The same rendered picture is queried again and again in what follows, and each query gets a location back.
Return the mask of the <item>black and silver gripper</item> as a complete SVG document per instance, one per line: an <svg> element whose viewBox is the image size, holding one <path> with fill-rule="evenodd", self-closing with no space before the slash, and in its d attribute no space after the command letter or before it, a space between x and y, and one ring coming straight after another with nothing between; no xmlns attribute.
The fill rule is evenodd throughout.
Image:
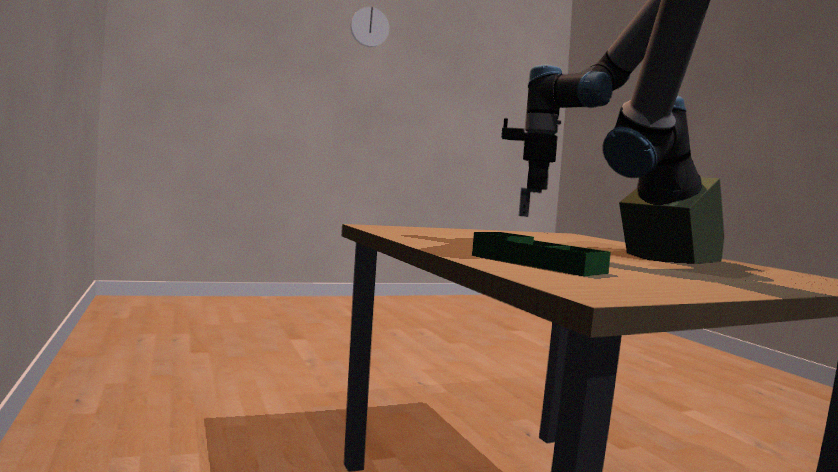
<svg viewBox="0 0 838 472"><path fill-rule="evenodd" d="M525 131L522 128L507 128L504 118L502 139L524 141L523 160L529 162L527 188L521 188L519 216L529 216L530 192L547 190L550 162L556 161L559 116L548 113L527 113Z"/></svg>

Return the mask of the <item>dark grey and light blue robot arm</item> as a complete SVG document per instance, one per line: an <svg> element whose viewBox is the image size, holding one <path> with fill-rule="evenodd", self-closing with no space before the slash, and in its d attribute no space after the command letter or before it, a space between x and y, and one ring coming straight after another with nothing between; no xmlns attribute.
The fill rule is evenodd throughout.
<svg viewBox="0 0 838 472"><path fill-rule="evenodd" d="M572 74L533 67L527 113L559 116L560 108L604 106L643 60L632 99L603 142L604 157L618 174L639 178L638 196L645 201L695 196L702 182L691 158L687 110L677 95L709 3L648 0L595 65Z"/></svg>

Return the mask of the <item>green rack of bins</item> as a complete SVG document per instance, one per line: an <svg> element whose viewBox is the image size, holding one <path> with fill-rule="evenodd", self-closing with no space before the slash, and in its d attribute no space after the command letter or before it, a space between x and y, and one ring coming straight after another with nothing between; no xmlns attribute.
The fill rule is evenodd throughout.
<svg viewBox="0 0 838 472"><path fill-rule="evenodd" d="M607 251L505 232L474 232L472 256L578 276L606 274L608 263Z"/></svg>

